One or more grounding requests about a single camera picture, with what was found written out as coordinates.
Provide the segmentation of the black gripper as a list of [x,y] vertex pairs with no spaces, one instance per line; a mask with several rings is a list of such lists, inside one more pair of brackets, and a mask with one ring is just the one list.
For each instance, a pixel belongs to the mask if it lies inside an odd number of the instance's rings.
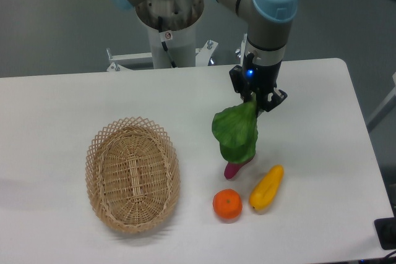
[[230,79],[236,93],[244,103],[257,100],[258,112],[270,112],[279,106],[287,97],[287,93],[277,87],[277,77],[281,61],[271,65],[258,64],[254,53],[244,55],[242,65],[234,66],[230,71]]

